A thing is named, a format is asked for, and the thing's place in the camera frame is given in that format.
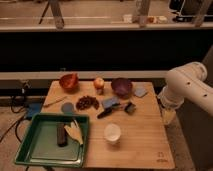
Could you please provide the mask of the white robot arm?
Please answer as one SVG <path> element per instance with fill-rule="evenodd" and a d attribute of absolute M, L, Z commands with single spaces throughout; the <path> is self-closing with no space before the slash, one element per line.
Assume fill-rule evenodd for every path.
<path fill-rule="evenodd" d="M 213 116 L 213 87 L 205 83 L 207 69 L 200 62 L 191 62 L 169 70 L 166 85 L 157 98 L 162 109 L 162 120 L 169 125 L 176 110 L 188 99 Z"/>

